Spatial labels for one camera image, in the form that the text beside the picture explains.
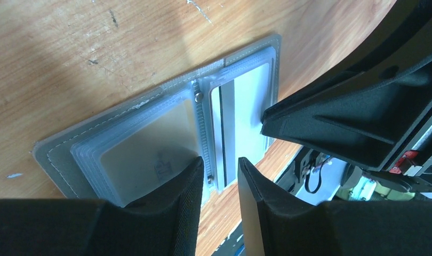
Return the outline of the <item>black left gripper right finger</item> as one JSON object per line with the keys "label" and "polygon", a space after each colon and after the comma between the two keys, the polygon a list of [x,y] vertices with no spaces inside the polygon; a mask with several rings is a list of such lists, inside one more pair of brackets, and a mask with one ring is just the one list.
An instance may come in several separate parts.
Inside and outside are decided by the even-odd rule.
{"label": "black left gripper right finger", "polygon": [[326,201],[289,194],[245,157],[238,192],[247,255],[432,255],[432,201]]}

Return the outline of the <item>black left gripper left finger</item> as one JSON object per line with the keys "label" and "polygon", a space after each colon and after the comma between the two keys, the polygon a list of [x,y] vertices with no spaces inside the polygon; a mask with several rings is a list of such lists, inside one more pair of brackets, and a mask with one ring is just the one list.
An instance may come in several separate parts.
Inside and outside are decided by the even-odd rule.
{"label": "black left gripper left finger", "polygon": [[204,163],[126,207],[102,199],[0,199],[0,255],[194,255]]}

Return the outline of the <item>grey card holder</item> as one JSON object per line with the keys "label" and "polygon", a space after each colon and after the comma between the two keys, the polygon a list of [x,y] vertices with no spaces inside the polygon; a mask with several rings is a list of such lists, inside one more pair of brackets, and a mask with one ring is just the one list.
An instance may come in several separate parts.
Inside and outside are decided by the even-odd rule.
{"label": "grey card holder", "polygon": [[211,191],[223,191],[210,113],[212,85],[222,76],[269,63],[273,102],[265,110],[271,107],[278,96],[281,42],[278,34],[267,36],[126,100],[38,142],[33,157],[66,197],[101,198],[124,207],[199,156],[206,202]]}

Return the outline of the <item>white striped credit card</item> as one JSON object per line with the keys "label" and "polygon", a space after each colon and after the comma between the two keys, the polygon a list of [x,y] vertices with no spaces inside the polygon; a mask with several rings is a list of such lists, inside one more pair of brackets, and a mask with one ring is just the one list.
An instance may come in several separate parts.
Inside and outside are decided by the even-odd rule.
{"label": "white striped credit card", "polygon": [[214,81],[210,90],[210,113],[217,172],[222,175],[219,190],[237,180],[240,157],[246,157],[252,164],[263,159],[269,142],[261,133],[260,119],[272,102],[269,63]]}

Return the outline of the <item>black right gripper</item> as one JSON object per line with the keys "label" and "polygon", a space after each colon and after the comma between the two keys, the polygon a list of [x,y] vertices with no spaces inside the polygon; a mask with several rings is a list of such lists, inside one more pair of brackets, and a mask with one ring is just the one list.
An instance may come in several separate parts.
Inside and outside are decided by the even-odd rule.
{"label": "black right gripper", "polygon": [[262,133],[349,162],[402,192],[432,192],[432,1],[420,6],[372,69],[269,108]]}

